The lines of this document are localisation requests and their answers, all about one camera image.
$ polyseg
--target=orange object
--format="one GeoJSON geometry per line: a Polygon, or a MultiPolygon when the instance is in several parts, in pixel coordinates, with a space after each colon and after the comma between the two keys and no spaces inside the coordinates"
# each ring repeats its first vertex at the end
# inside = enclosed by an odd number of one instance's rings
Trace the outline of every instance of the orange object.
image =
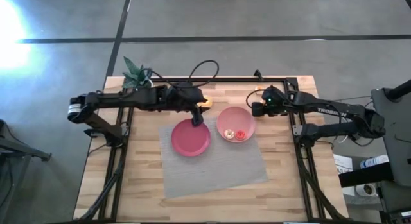
{"type": "Polygon", "coordinates": [[[237,131],[236,132],[236,138],[237,140],[242,140],[245,138],[245,132],[243,130],[237,131]]]}
{"type": "Polygon", "coordinates": [[[213,101],[211,100],[211,97],[209,97],[209,96],[204,96],[204,98],[207,100],[207,102],[197,103],[197,106],[199,106],[199,107],[201,106],[201,107],[211,108],[211,106],[213,105],[213,101]]]}
{"type": "MultiPolygon", "coordinates": [[[[260,86],[260,85],[258,85],[257,87],[256,87],[256,90],[263,90],[264,88],[263,88],[263,86],[260,86]]],[[[256,94],[257,95],[262,95],[263,94],[263,91],[258,91],[258,92],[256,92],[256,94]]]]}

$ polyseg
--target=potted plant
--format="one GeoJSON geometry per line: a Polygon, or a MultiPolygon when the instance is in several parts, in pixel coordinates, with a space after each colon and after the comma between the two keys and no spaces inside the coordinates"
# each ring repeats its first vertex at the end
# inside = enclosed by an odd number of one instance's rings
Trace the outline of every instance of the potted plant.
{"type": "Polygon", "coordinates": [[[153,86],[153,81],[150,79],[153,74],[151,68],[144,68],[144,65],[141,65],[141,67],[138,68],[129,58],[125,56],[124,61],[129,72],[123,72],[125,77],[123,88],[133,88],[138,90],[138,88],[141,87],[153,86]]]}

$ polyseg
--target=gray floor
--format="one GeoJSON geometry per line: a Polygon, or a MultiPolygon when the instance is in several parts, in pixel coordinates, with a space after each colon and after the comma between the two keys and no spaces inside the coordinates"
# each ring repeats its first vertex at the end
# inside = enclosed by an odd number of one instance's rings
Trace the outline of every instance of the gray floor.
{"type": "MultiPolygon", "coordinates": [[[[7,35],[115,37],[123,4],[0,0],[0,8],[11,10],[20,21],[5,20],[9,24],[0,31],[0,42],[7,35]]],[[[405,0],[132,0],[124,37],[397,34],[411,34],[411,9],[405,0]]],[[[67,120],[67,105],[70,97],[103,87],[113,45],[4,42],[0,118],[20,139],[53,153],[50,162],[32,160],[9,223],[68,221],[90,139],[84,126],[67,120]]],[[[339,99],[367,96],[373,88],[411,78],[410,53],[411,40],[122,44],[114,76],[126,69],[123,56],[174,76],[187,75],[211,58],[220,63],[221,75],[251,75],[255,69],[266,75],[312,74],[321,98],[339,99]]],[[[213,67],[204,66],[198,74],[211,75],[213,67]]],[[[346,141],[334,151],[368,157],[384,153],[384,147],[381,141],[365,148],[346,141]]],[[[357,209],[350,209],[350,216],[376,221],[357,209]]]]}

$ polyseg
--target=wooden tabletop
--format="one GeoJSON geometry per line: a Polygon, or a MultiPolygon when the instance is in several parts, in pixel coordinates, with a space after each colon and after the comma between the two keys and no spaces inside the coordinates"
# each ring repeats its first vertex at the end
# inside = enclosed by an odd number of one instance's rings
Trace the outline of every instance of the wooden tabletop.
{"type": "MultiPolygon", "coordinates": [[[[296,77],[301,91],[318,96],[312,76],[296,77]]],[[[109,77],[104,92],[118,92],[122,83],[123,77],[109,77]]],[[[211,110],[204,113],[204,119],[217,117],[229,106],[240,106],[250,110],[245,104],[245,97],[257,85],[263,88],[274,85],[283,90],[282,83],[269,82],[210,83],[201,87],[203,94],[210,96],[213,101],[211,110]]],[[[261,101],[261,95],[253,95],[249,101],[261,101]]],[[[116,108],[101,109],[99,115],[114,124],[117,111],[116,108]]],[[[177,124],[187,118],[191,118],[191,114],[134,110],[117,221],[307,220],[288,116],[256,118],[255,135],[267,167],[268,182],[165,199],[159,127],[177,124]]],[[[306,121],[318,125],[324,123],[322,115],[317,113],[306,114],[306,121]]],[[[104,142],[103,138],[93,139],[90,150],[104,142]]],[[[321,189],[337,210],[347,216],[330,145],[318,143],[312,150],[321,189]]],[[[102,148],[88,157],[74,212],[75,218],[84,214],[101,192],[109,152],[109,148],[102,148]]],[[[113,192],[114,190],[109,197],[109,209],[113,192]]],[[[316,214],[317,208],[312,191],[310,198],[316,214]]]]}

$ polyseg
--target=red plate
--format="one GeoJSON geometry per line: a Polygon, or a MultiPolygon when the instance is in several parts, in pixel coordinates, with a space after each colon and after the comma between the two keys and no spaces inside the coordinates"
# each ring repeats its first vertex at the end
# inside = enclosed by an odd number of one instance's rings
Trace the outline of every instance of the red plate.
{"type": "Polygon", "coordinates": [[[211,135],[207,125],[202,123],[193,127],[190,119],[178,123],[171,133],[174,150],[186,157],[195,157],[203,153],[210,145],[211,135]]]}
{"type": "Polygon", "coordinates": [[[217,118],[217,130],[220,135],[231,142],[243,142],[249,139],[256,129],[256,121],[251,113],[241,107],[229,107],[223,110],[217,118]],[[224,131],[232,130],[237,135],[240,131],[244,136],[239,136],[239,139],[225,138],[224,131]]]}

